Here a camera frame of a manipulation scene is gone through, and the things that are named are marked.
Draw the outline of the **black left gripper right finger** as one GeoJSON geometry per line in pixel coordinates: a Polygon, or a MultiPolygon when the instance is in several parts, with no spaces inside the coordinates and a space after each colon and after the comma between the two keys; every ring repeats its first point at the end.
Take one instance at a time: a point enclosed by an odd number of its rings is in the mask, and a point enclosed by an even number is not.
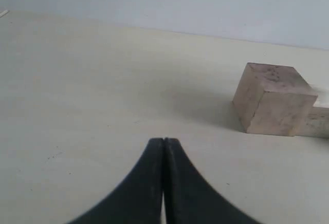
{"type": "Polygon", "coordinates": [[[163,193],[167,223],[258,223],[203,178],[174,138],[164,140],[163,193]]]}

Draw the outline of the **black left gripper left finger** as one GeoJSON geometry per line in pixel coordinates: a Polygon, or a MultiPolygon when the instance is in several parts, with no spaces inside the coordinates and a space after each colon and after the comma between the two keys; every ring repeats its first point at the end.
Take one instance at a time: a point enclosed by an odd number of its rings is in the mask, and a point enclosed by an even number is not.
{"type": "Polygon", "coordinates": [[[116,188],[71,223],[161,223],[164,140],[152,138],[116,188]]]}

